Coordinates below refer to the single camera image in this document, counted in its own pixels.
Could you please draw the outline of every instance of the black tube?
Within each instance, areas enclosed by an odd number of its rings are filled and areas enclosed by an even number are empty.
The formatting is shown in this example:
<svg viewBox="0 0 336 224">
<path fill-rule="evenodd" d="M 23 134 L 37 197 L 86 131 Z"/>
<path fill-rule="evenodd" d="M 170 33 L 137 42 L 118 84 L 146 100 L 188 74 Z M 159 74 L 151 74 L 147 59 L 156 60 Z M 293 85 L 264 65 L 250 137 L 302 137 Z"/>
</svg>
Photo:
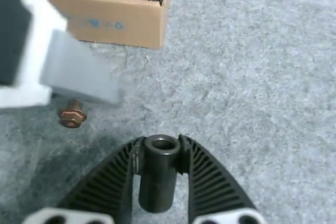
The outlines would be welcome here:
<svg viewBox="0 0 336 224">
<path fill-rule="evenodd" d="M 144 141 L 139 203 L 147 212 L 165 212 L 173 205 L 180 142 L 154 135 Z"/>
</svg>

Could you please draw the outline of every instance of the blue printed logo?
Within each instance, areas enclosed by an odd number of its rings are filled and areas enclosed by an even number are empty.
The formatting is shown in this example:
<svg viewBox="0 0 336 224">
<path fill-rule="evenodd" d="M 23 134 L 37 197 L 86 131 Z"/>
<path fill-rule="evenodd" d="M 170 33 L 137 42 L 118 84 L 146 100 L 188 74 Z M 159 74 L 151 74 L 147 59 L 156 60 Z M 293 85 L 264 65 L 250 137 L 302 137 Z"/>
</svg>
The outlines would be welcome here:
<svg viewBox="0 0 336 224">
<path fill-rule="evenodd" d="M 124 30 L 124 25 L 120 22 L 99 20 L 96 18 L 73 17 L 71 15 L 64 15 L 73 25 L 80 27 L 91 27 L 95 29 L 107 30 Z"/>
<path fill-rule="evenodd" d="M 119 23 L 119 22 L 116 22 L 114 24 L 114 27 L 115 27 L 115 29 L 118 29 L 118 30 L 124 29 L 124 26 L 122 25 L 122 23 Z"/>
<path fill-rule="evenodd" d="M 97 19 L 89 19 L 89 23 L 93 25 L 95 28 L 98 28 L 99 26 L 99 20 Z"/>
</svg>

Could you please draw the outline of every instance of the cardboard box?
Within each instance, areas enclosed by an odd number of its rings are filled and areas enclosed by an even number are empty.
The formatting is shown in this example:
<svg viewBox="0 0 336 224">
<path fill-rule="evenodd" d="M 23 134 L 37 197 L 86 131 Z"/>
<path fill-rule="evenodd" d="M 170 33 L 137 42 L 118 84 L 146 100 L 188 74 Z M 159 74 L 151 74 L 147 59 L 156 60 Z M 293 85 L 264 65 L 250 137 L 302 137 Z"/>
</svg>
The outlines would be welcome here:
<svg viewBox="0 0 336 224">
<path fill-rule="evenodd" d="M 49 0 L 79 40 L 147 48 L 162 46 L 170 0 Z"/>
</svg>

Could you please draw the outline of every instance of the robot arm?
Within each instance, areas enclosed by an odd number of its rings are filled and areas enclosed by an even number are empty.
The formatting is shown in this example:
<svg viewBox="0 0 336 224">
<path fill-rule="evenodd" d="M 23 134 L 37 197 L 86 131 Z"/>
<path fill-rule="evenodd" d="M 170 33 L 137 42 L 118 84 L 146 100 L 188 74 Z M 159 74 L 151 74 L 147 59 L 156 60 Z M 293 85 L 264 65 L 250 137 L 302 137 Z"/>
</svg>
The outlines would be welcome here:
<svg viewBox="0 0 336 224">
<path fill-rule="evenodd" d="M 109 66 L 67 33 L 67 20 L 47 0 L 1 1 L 0 109 L 47 105 L 52 93 L 118 101 Z"/>
</svg>

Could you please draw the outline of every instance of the black rubber grip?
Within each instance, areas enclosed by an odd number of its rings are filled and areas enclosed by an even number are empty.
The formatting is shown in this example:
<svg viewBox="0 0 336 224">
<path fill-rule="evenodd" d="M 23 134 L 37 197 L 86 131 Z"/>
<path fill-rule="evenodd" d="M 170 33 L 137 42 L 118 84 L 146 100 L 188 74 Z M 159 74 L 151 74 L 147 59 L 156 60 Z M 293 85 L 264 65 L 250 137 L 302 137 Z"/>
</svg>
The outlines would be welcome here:
<svg viewBox="0 0 336 224">
<path fill-rule="evenodd" d="M 177 172 L 189 175 L 189 224 L 197 216 L 255 209 L 219 161 L 183 135 L 178 140 L 164 135 L 140 137 L 122 145 L 86 175 L 58 207 L 100 212 L 111 215 L 116 224 L 131 224 L 133 175 L 141 175 L 141 207 L 163 212 L 173 203 Z"/>
<path fill-rule="evenodd" d="M 239 208 L 254 208 L 252 201 L 231 174 L 203 146 L 186 136 L 180 141 L 190 145 L 189 223 L 197 216 Z"/>
<path fill-rule="evenodd" d="M 20 0 L 0 0 L 0 85 L 11 86 L 26 45 L 31 13 Z"/>
<path fill-rule="evenodd" d="M 130 141 L 110 154 L 73 188 L 58 207 L 108 214 L 116 223 L 131 224 L 132 150 L 137 141 Z"/>
</svg>

